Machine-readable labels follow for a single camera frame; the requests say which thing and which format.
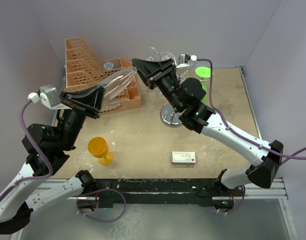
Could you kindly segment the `green plastic goblet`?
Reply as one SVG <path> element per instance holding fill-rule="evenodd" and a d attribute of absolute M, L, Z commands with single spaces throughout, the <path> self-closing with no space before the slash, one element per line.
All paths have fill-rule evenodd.
<path fill-rule="evenodd" d="M 209 101 L 209 87 L 208 87 L 208 81 L 210 80 L 211 77 L 211 69 L 206 66 L 198 66 L 195 69 L 195 74 L 200 78 L 200 83 L 202 86 L 202 89 L 206 92 L 205 97 L 202 99 L 202 102 L 205 105 L 208 105 Z"/>

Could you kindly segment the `clear wine glass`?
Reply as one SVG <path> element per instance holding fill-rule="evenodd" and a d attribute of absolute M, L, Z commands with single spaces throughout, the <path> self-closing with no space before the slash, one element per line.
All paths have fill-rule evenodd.
<path fill-rule="evenodd" d="M 126 68 L 118 72 L 113 73 L 104 80 L 98 83 L 98 86 L 104 88 L 104 98 L 112 100 L 118 94 L 120 94 L 132 81 L 137 69 L 135 67 Z"/>
<path fill-rule="evenodd" d="M 147 60 L 151 62 L 160 62 L 162 61 L 162 54 L 156 48 L 150 47 L 150 54 L 147 57 Z"/>
<path fill-rule="evenodd" d="M 169 60 L 169 59 L 172 59 L 176 62 L 176 58 L 175 56 L 170 53 L 170 52 L 162 52 L 161 53 L 161 59 L 164 61 L 164 60 Z"/>

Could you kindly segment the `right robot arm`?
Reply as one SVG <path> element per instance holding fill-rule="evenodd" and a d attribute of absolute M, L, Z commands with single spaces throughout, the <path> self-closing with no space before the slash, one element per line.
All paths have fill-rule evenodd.
<path fill-rule="evenodd" d="M 215 180 L 219 195 L 226 196 L 234 188 L 251 183 L 265 189 L 271 187 L 281 164 L 281 142 L 261 140 L 225 122 L 218 110 L 202 102 L 206 91 L 198 79 L 179 80 L 172 59 L 158 62 L 134 58 L 131 63 L 145 86 L 158 88 L 180 113 L 179 119 L 188 130 L 211 137 L 248 160 L 242 167 L 221 171 Z"/>

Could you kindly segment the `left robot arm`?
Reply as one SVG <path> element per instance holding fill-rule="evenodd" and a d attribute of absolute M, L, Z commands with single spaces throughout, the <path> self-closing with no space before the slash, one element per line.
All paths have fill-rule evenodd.
<path fill-rule="evenodd" d="M 33 192 L 53 176 L 69 159 L 86 118 L 97 119 L 105 89 L 95 86 L 79 92 L 58 93 L 52 85 L 39 88 L 28 95 L 20 112 L 25 132 L 22 143 L 28 152 L 21 170 L 0 193 L 0 235 L 11 235 L 28 225 L 34 215 L 56 202 L 81 194 L 92 195 L 96 180 L 89 171 L 80 170 L 72 178 L 45 193 Z M 34 123 L 26 126 L 24 112 L 29 104 L 41 102 L 56 110 L 56 126 Z"/>

